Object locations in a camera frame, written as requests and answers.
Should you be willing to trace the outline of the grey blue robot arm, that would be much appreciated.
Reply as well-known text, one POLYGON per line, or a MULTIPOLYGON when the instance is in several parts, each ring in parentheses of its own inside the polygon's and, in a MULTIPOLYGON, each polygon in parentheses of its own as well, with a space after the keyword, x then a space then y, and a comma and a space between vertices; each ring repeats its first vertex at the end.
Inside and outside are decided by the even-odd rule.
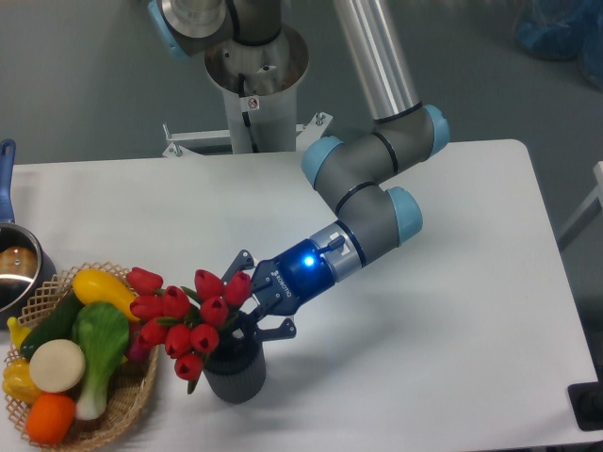
MULTIPOLYGON (((335 215, 333 224, 278 256, 240 254, 231 269, 249 269, 255 309, 239 315, 236 338, 291 337, 292 317, 308 300, 417 234, 422 214, 405 190, 382 183, 441 151, 449 140, 441 111, 423 104, 407 69, 384 1, 334 5, 374 121, 351 143, 323 137, 301 167, 335 215)), ((152 1, 149 13, 175 56, 204 55, 221 90, 234 153, 295 150, 296 90, 309 62, 303 38, 282 20, 278 1, 152 1)))

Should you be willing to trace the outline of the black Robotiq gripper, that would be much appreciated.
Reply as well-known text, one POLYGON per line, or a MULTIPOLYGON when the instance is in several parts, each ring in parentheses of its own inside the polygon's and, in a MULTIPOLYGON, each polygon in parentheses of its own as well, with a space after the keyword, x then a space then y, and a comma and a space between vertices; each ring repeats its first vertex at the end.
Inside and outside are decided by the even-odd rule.
POLYGON ((241 250, 224 272, 221 280, 228 283, 239 272, 255 268, 251 292, 257 306, 249 314, 252 324, 249 334, 256 341, 280 341, 297 335, 293 320, 286 318, 277 328, 263 330, 256 324, 268 315, 294 315, 307 301, 330 289, 335 284, 327 254, 334 245, 319 246, 304 239, 276 257, 255 260, 248 250, 241 250))

